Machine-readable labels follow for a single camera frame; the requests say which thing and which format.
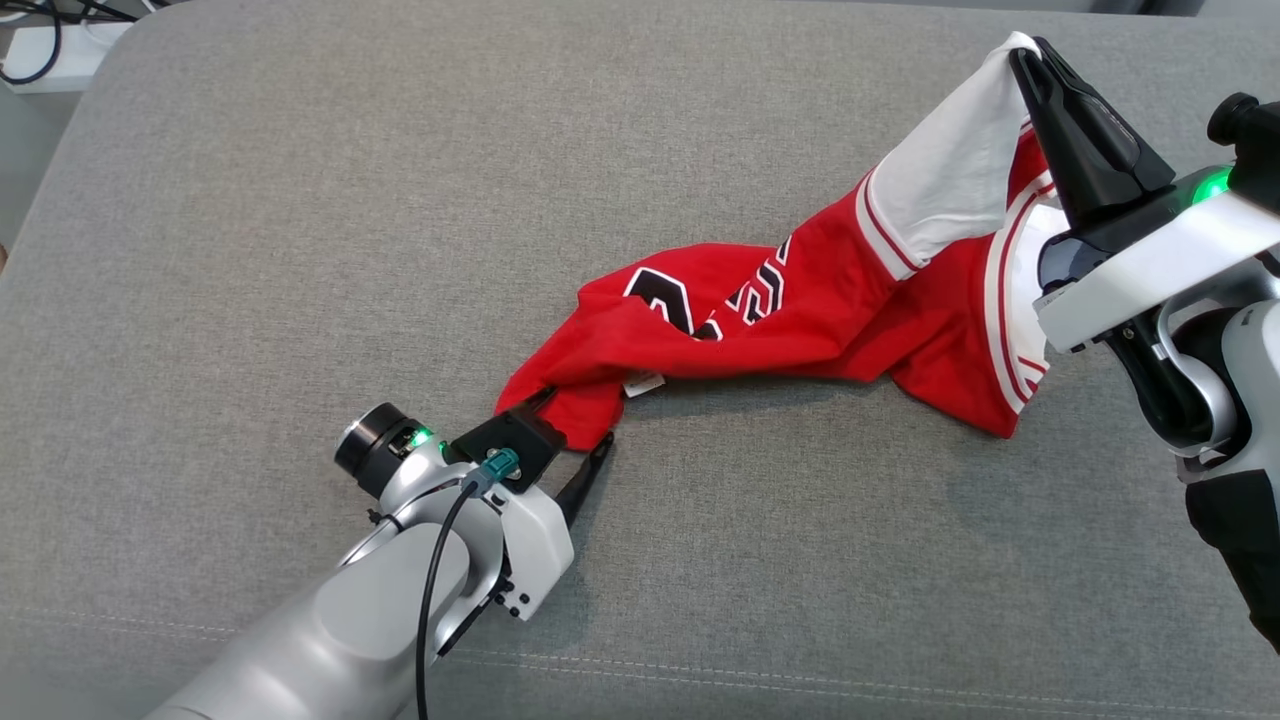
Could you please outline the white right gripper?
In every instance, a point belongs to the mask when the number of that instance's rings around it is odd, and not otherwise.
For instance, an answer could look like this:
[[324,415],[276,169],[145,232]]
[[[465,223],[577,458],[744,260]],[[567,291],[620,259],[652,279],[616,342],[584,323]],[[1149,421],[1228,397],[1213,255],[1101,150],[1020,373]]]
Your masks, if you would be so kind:
[[[1172,168],[1047,38],[1010,67],[1075,228],[1116,217],[1170,186]],[[1039,252],[1036,316],[1057,351],[1080,346],[1280,245],[1280,210],[1197,170],[1147,204]]]

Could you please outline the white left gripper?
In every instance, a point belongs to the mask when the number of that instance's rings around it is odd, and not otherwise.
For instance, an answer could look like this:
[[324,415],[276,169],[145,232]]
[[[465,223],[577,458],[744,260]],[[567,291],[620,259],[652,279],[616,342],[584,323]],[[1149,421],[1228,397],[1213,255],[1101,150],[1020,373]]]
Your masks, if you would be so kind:
[[[556,387],[544,387],[498,416],[506,421],[544,421],[544,409],[556,393]],[[525,621],[541,607],[575,560],[570,528],[613,446],[614,433],[607,432],[584,455],[556,500],[535,486],[517,493],[497,484],[483,496],[483,502],[499,518],[502,533],[499,573],[488,593],[492,603]]]

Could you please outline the red Bulls 23 jersey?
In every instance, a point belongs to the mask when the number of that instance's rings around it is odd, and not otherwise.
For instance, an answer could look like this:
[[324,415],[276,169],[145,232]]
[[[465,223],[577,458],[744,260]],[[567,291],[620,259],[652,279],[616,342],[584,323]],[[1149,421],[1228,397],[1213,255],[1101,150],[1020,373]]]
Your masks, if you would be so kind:
[[626,398],[672,379],[888,377],[1010,437],[1050,369],[1036,265],[1066,227],[1012,73],[1018,50],[1041,56],[1011,33],[778,245],[668,249],[586,283],[497,409],[549,391],[545,418],[585,451]]

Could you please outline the grey fabric sofa cushion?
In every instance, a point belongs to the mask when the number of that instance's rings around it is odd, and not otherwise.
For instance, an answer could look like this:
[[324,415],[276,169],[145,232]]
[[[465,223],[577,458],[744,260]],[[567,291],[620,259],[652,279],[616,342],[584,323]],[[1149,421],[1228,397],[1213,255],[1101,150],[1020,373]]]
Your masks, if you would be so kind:
[[[780,0],[193,0],[81,97],[0,273],[0,720],[142,717],[369,532],[580,286],[772,246],[1014,32],[1179,172],[1280,22]],[[996,439],[870,386],[639,397],[538,615],[431,720],[1280,720],[1280,656],[1105,348]]]

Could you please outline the white flat floor box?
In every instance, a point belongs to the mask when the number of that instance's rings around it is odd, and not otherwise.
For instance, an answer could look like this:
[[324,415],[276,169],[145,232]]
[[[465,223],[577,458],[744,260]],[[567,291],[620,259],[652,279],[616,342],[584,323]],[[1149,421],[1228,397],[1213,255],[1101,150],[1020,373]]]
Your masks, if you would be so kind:
[[[102,59],[131,27],[129,23],[64,24],[58,59],[42,77],[14,86],[15,94],[69,94],[88,88]],[[0,53],[0,70],[18,79],[36,74],[52,53],[52,28],[32,26],[15,28],[5,51]]]

